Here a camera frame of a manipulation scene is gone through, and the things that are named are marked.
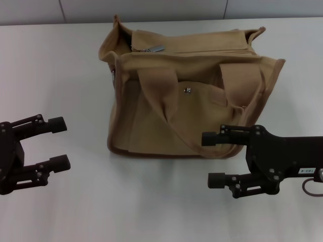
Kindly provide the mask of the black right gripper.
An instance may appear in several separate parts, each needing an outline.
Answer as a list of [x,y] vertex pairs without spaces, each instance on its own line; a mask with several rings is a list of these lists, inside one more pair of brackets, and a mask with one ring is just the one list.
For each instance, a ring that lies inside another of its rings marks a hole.
[[258,194],[276,195],[286,178],[309,177],[322,182],[322,136],[279,137],[263,126],[221,125],[220,131],[203,132],[202,146],[231,144],[247,146],[250,174],[209,173],[210,189],[232,192],[233,198]]

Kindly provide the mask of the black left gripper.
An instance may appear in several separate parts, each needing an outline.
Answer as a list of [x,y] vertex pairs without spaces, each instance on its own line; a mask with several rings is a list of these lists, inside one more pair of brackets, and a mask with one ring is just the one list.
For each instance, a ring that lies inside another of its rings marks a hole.
[[21,140],[45,133],[67,130],[62,116],[46,122],[41,114],[13,123],[1,123],[1,195],[15,190],[47,186],[51,172],[69,170],[67,155],[50,158],[48,161],[24,166],[24,151]]

